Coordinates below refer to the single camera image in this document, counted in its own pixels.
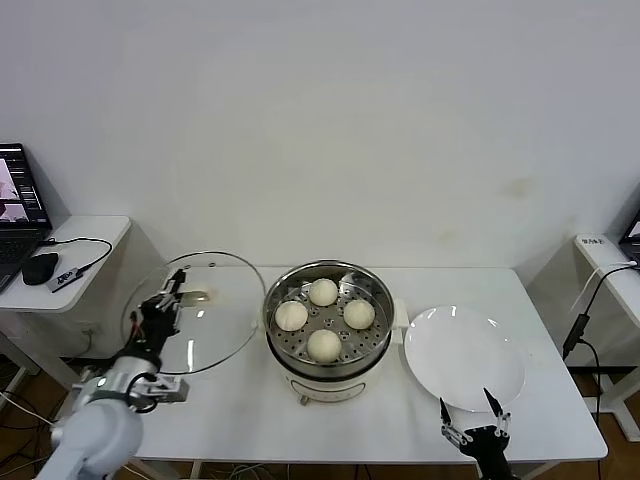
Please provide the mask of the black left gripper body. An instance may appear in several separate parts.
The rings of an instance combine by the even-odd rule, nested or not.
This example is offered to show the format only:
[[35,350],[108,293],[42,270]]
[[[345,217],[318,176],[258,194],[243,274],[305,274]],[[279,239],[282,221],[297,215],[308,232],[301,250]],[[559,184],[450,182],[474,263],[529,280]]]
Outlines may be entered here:
[[179,307],[165,315],[150,315],[149,302],[143,302],[139,308],[142,316],[140,333],[134,337],[132,350],[159,356],[167,339],[179,332],[176,327],[178,310]]

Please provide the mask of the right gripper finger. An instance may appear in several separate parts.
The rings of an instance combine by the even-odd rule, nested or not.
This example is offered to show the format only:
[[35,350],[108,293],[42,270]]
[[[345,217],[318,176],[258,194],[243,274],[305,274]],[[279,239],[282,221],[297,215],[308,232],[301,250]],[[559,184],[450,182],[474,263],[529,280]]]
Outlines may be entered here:
[[487,388],[483,389],[485,397],[488,401],[488,404],[493,412],[496,423],[495,423],[495,435],[496,436],[508,436],[509,435],[509,425],[511,422],[511,413],[505,411],[498,401]]
[[442,398],[439,399],[439,404],[442,423],[441,434],[452,445],[467,445],[469,443],[469,437],[454,425],[448,407]]

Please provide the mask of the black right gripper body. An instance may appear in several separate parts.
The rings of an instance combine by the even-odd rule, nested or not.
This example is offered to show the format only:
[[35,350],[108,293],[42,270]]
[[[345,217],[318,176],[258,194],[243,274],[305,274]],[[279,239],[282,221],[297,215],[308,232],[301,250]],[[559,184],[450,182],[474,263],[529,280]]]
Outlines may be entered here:
[[465,431],[468,437],[464,454],[475,459],[481,479],[514,479],[504,451],[510,436],[498,427],[477,427]]

